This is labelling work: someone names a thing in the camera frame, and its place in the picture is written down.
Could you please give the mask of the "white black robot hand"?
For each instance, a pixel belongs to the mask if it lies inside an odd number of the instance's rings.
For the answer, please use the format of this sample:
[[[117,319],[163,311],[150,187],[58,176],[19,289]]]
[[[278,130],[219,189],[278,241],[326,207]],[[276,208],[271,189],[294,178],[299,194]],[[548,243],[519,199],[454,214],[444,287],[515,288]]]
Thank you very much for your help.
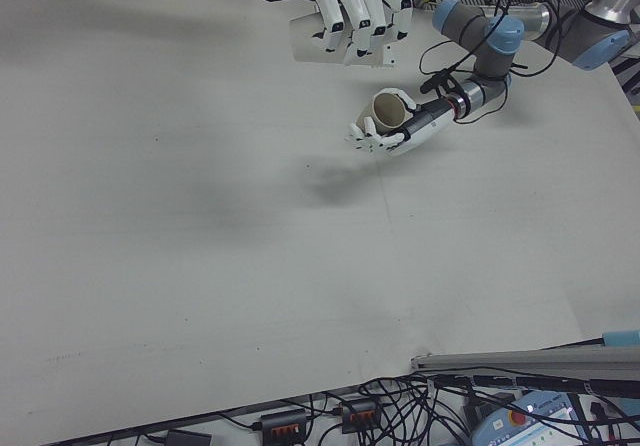
[[[410,31],[413,0],[306,1],[315,4],[321,17],[321,27],[310,35],[309,43],[325,63],[330,57],[344,65],[362,63]]]
[[[417,104],[404,90],[385,88],[372,96],[346,140],[357,150],[399,156],[425,143],[455,119],[446,98]]]

